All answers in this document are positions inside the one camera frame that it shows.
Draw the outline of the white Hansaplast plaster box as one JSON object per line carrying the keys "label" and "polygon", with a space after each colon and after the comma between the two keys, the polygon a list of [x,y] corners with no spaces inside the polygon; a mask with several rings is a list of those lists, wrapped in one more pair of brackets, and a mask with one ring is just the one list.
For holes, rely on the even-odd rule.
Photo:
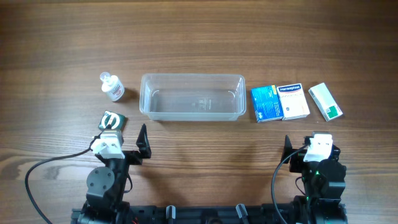
{"label": "white Hansaplast plaster box", "polygon": [[283,121],[306,118],[310,114],[301,83],[278,86],[277,93],[284,114]]}

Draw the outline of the blue Vicks lozenge box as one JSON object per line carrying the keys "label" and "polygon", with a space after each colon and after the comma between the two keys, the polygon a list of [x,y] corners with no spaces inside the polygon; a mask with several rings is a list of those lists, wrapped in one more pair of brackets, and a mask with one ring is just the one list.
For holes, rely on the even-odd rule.
{"label": "blue Vicks lozenge box", "polygon": [[258,123],[279,120],[284,117],[275,85],[253,88],[251,97]]}

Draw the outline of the white green Panadol box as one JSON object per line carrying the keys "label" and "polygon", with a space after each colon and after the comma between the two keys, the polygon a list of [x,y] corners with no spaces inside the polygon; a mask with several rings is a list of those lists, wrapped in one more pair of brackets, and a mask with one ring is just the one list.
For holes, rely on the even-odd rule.
{"label": "white green Panadol box", "polygon": [[343,115],[342,110],[324,83],[311,87],[308,92],[326,121],[331,121]]}

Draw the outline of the white calamine lotion bottle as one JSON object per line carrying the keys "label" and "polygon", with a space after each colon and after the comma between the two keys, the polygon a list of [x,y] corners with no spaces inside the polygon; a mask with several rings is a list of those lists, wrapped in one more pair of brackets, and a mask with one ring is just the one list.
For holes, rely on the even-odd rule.
{"label": "white calamine lotion bottle", "polygon": [[111,101],[118,101],[123,96],[125,88],[116,75],[103,72],[99,78],[102,81],[101,91],[105,93]]}

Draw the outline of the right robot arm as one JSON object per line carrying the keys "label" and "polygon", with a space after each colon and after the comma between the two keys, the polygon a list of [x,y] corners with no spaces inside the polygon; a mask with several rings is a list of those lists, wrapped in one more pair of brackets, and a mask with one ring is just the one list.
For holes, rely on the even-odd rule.
{"label": "right robot arm", "polygon": [[289,171],[299,173],[304,194],[296,196],[288,212],[282,212],[287,223],[347,223],[345,206],[341,203],[346,183],[346,166],[339,162],[340,149],[331,134],[306,136],[304,149],[295,149],[285,137],[281,162]]}

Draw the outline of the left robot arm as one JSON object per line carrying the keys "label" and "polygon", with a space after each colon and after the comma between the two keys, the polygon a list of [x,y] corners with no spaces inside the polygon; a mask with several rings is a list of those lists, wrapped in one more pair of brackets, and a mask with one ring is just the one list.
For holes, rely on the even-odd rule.
{"label": "left robot arm", "polygon": [[146,125],[137,137],[136,151],[123,151],[119,129],[104,129],[93,138],[89,149],[104,164],[92,170],[86,180],[88,191],[81,210],[74,210],[72,223],[138,223],[130,203],[123,201],[126,182],[131,181],[129,167],[151,158]]}

